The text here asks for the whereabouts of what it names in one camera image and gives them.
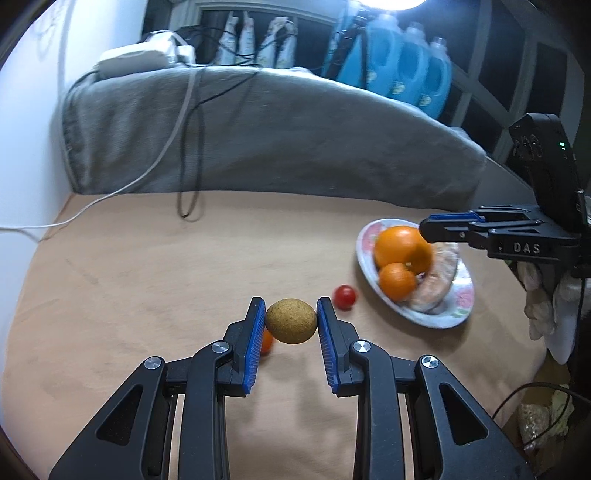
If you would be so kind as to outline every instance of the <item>light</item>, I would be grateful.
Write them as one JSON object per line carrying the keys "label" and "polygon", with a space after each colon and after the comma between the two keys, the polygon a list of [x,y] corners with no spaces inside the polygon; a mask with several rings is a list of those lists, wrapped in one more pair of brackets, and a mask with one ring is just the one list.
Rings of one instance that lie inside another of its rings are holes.
{"label": "light", "polygon": [[361,3],[370,8],[395,11],[418,7],[424,1],[425,0],[361,0]]}

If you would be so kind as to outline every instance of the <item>table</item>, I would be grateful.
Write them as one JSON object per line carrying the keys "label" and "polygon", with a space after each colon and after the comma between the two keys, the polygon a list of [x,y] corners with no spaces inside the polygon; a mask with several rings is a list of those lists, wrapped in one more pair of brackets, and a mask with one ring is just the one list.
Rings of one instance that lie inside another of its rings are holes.
{"label": "table", "polygon": [[[9,334],[2,408],[5,431],[41,479],[146,357],[192,356],[242,319],[253,296],[267,306],[286,297],[315,306],[351,284],[359,300],[339,317],[360,337],[394,356],[437,356],[490,413],[544,359],[544,345],[528,336],[525,292],[485,252],[461,248],[476,301],[469,320],[451,330],[407,321],[369,288],[356,264],[358,232],[375,219],[419,222],[433,210],[279,193],[202,195],[197,222],[176,216],[174,194],[124,195],[39,245]],[[72,197],[60,219],[91,199]],[[356,400],[331,394],[317,334],[302,345],[276,342],[253,393],[229,398],[226,415],[234,480],[351,477]]]}

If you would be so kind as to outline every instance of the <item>white cable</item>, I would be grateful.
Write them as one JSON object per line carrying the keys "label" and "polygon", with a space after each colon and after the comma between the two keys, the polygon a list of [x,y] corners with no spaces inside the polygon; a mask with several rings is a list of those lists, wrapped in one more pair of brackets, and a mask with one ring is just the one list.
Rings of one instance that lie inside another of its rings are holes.
{"label": "white cable", "polygon": [[191,96],[193,94],[193,88],[195,86],[195,77],[197,76],[197,69],[191,69],[191,72],[190,72],[189,75],[190,76],[189,76],[189,82],[187,84],[187,92],[185,93],[185,98],[184,98],[184,101],[183,101],[183,106],[181,107],[180,112],[178,113],[177,122],[174,125],[173,131],[170,134],[170,137],[168,138],[168,140],[166,141],[166,143],[164,144],[164,148],[160,152],[160,155],[158,155],[158,157],[156,158],[156,160],[154,161],[154,163],[152,163],[150,165],[150,167],[144,173],[142,173],[138,178],[136,178],[132,182],[129,182],[124,187],[121,187],[119,190],[115,190],[113,193],[109,193],[109,194],[105,195],[104,197],[98,198],[98,199],[90,202],[82,210],[80,210],[77,214],[75,214],[72,218],[69,218],[68,220],[64,220],[63,222],[51,223],[49,225],[22,225],[22,226],[0,225],[0,231],[2,231],[2,230],[5,230],[5,231],[20,231],[20,230],[30,230],[30,229],[40,229],[40,228],[53,228],[53,227],[56,227],[56,226],[67,225],[71,221],[77,219],[80,215],[82,215],[85,211],[87,211],[93,205],[96,205],[97,203],[100,203],[103,200],[106,200],[106,199],[109,199],[111,197],[115,197],[115,196],[121,194],[124,190],[132,187],[136,183],[138,183],[138,182],[142,181],[144,178],[146,178],[146,176],[149,175],[150,172],[152,172],[153,169],[155,169],[159,165],[159,163],[162,161],[162,159],[163,159],[164,155],[166,154],[168,148],[170,147],[171,143],[173,142],[174,137],[177,136],[178,130],[180,129],[181,124],[183,122],[185,113],[187,113],[187,109],[189,108],[189,102],[191,101]]}
{"label": "white cable", "polygon": [[156,33],[172,33],[173,37],[176,38],[181,45],[188,45],[187,41],[183,37],[181,37],[178,33],[173,32],[172,30],[156,30],[150,32],[151,35],[155,35]]}

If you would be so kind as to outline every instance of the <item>metal screw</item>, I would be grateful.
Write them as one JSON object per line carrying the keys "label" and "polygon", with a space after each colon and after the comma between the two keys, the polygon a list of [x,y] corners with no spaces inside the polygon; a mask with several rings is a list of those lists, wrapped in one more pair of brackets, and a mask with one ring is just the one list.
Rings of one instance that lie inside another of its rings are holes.
{"label": "metal screw", "polygon": [[160,367],[160,365],[162,365],[162,360],[157,356],[151,356],[144,362],[144,367],[146,367],[148,370],[156,370]]}
{"label": "metal screw", "polygon": [[426,355],[421,358],[421,363],[424,367],[436,368],[439,365],[439,360],[437,360],[434,356]]}
{"label": "metal screw", "polygon": [[353,344],[353,348],[361,353],[369,352],[371,350],[371,343],[366,342],[365,340],[357,340]]}
{"label": "metal screw", "polygon": [[220,342],[215,342],[212,345],[212,350],[216,353],[224,353],[227,352],[228,349],[230,348],[230,345],[228,345],[227,342],[224,341],[220,341]]}

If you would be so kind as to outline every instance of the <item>small orange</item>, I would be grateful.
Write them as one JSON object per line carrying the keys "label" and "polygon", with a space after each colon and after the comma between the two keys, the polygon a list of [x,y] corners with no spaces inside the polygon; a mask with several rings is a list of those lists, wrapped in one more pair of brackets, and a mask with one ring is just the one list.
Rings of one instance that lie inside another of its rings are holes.
{"label": "small orange", "polygon": [[273,335],[271,335],[271,332],[265,328],[262,333],[261,355],[266,355],[271,351],[273,340]]}
{"label": "small orange", "polygon": [[392,263],[379,271],[379,286],[390,300],[402,301],[417,288],[417,277],[401,263]]}

